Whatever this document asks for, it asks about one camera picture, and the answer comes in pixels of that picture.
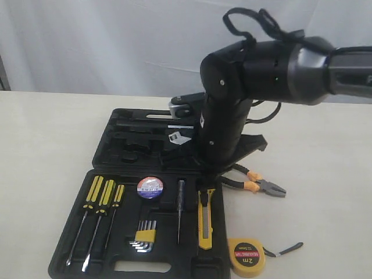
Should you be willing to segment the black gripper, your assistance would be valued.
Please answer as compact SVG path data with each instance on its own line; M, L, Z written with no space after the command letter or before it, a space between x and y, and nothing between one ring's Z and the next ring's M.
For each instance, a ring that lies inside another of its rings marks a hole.
M196 132L196 151L192 145L179 145L170 151L161 151L161 168L203 169L205 174L220 174L253 152L263 152L267 147L264 136L242 134L252 103L249 98L217 99L206 96Z

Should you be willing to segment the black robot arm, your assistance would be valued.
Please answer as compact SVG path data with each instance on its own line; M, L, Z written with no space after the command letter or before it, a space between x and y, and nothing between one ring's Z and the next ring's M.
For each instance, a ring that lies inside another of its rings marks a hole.
M245 135L255 103L317 105L329 95L371 97L371 48L334 48L320 37L304 43L234 43L205 57L203 92L174 97L175 119L193 120L192 139L165 152L164 167L222 173L254 151L266 149L262 135Z

